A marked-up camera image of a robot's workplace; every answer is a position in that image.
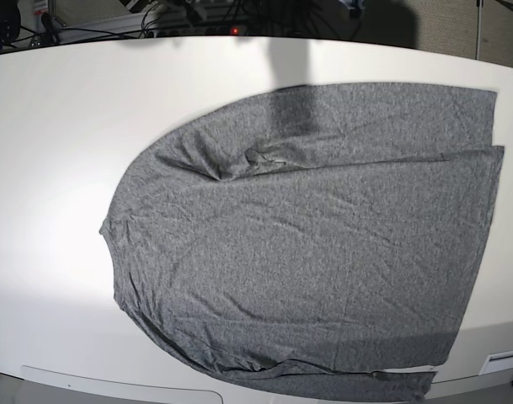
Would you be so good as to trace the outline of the grey long-sleeve T-shirt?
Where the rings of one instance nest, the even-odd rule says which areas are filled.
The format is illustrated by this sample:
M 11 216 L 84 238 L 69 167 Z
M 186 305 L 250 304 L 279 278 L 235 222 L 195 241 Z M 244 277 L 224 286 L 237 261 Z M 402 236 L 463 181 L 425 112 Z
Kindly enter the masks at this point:
M 212 378 L 412 401 L 478 276 L 497 95 L 365 82 L 238 100 L 151 144 L 101 227 L 120 309 Z

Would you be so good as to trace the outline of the thin metal stand pole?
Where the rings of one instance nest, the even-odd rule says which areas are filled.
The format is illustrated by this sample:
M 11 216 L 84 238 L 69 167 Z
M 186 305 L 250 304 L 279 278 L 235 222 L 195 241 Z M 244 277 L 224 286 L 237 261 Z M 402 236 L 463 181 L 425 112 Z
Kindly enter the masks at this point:
M 475 44 L 475 60 L 476 61 L 480 60 L 483 6 L 484 6 L 483 0 L 476 1 L 476 10 L 477 10 L 476 44 Z

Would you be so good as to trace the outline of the black power strip red light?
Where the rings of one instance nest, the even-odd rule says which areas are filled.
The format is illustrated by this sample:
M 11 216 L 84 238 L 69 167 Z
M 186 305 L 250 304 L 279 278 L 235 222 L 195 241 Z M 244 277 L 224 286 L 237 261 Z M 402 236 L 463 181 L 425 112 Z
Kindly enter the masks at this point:
M 179 36 L 244 36 L 248 34 L 246 25 L 186 26 L 186 27 L 152 27 L 144 34 L 145 38 L 179 37 Z

